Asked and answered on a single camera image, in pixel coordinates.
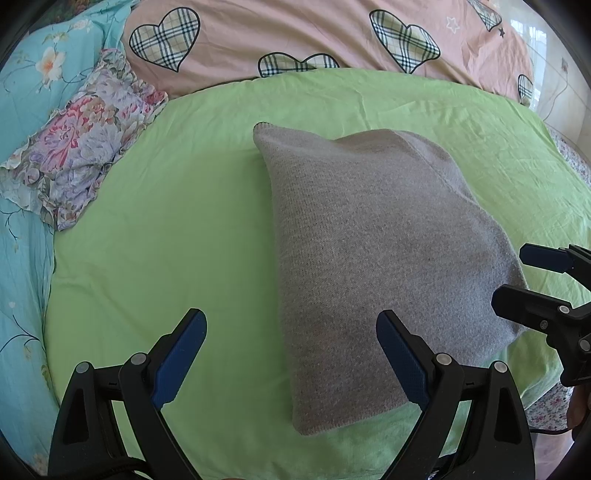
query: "black cable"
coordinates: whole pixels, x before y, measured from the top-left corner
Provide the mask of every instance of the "black cable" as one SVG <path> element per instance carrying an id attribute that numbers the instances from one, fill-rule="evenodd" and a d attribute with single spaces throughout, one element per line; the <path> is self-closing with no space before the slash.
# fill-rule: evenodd
<path id="1" fill-rule="evenodd" d="M 150 466 L 139 458 L 117 457 L 97 465 L 90 465 L 72 473 L 41 476 L 43 480 L 104 480 L 118 473 L 142 472 L 151 475 Z"/>
<path id="2" fill-rule="evenodd" d="M 541 433 L 542 435 L 562 435 L 563 433 L 570 432 L 570 429 L 563 430 L 543 430 L 543 429 L 530 429 L 530 433 Z"/>

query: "blue gripper pad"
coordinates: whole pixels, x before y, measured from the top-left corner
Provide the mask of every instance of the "blue gripper pad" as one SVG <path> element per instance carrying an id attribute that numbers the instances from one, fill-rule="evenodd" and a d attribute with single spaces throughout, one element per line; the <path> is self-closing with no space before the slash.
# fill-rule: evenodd
<path id="1" fill-rule="evenodd" d="M 519 250 L 519 259 L 525 265 L 564 273 L 573 267 L 573 259 L 564 250 L 525 244 Z"/>
<path id="2" fill-rule="evenodd" d="M 185 328 L 177 343 L 168 353 L 154 377 L 152 403 L 161 409 L 177 396 L 183 380 L 207 333 L 207 321 L 203 312 L 197 312 Z"/>
<path id="3" fill-rule="evenodd" d="M 423 367 L 384 312 L 378 315 L 375 329 L 378 342 L 408 400 L 425 411 L 429 404 L 429 394 L 427 374 Z"/>

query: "ruffled pillowcase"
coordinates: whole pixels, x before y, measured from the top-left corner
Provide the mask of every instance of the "ruffled pillowcase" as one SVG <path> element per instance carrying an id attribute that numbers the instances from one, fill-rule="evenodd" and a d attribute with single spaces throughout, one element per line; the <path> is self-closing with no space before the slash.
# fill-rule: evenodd
<path id="1" fill-rule="evenodd" d="M 58 230 L 73 226 L 167 101 L 136 77 L 123 53 L 103 50 L 66 107 L 0 164 L 0 194 Z"/>

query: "gray knit fabric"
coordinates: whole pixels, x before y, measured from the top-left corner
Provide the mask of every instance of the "gray knit fabric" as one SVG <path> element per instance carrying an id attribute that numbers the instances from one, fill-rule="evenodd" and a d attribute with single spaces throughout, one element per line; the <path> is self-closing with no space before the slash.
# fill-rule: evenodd
<path id="1" fill-rule="evenodd" d="M 409 132 L 329 141 L 270 124 L 254 141 L 271 178 L 299 432 L 407 402 L 376 339 L 382 310 L 469 365 L 521 333 L 491 308 L 501 284 L 525 287 L 515 252 L 441 147 Z"/>

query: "green bed sheet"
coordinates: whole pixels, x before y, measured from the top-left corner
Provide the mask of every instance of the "green bed sheet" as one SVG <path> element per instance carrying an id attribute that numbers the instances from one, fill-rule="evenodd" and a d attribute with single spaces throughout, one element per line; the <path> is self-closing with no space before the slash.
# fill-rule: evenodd
<path id="1" fill-rule="evenodd" d="M 327 138 L 377 128 L 424 135 L 457 161 L 515 249 L 591 245 L 591 194 L 543 123 L 513 101 L 404 74 L 319 70 L 170 102 L 79 223 L 56 234 L 45 334 L 60 397 L 78 362 L 123 362 L 198 307 L 207 339 L 163 414 L 204 478 L 377 478 L 412 429 L 416 406 L 310 437 L 291 424 L 270 184 L 252 142 L 260 121 Z M 533 290 L 575 305 L 589 300 L 565 275 L 524 271 Z M 526 406 L 561 371 L 537 332 L 498 358 L 511 367 Z M 121 408 L 118 417 L 129 452 L 139 455 Z"/>

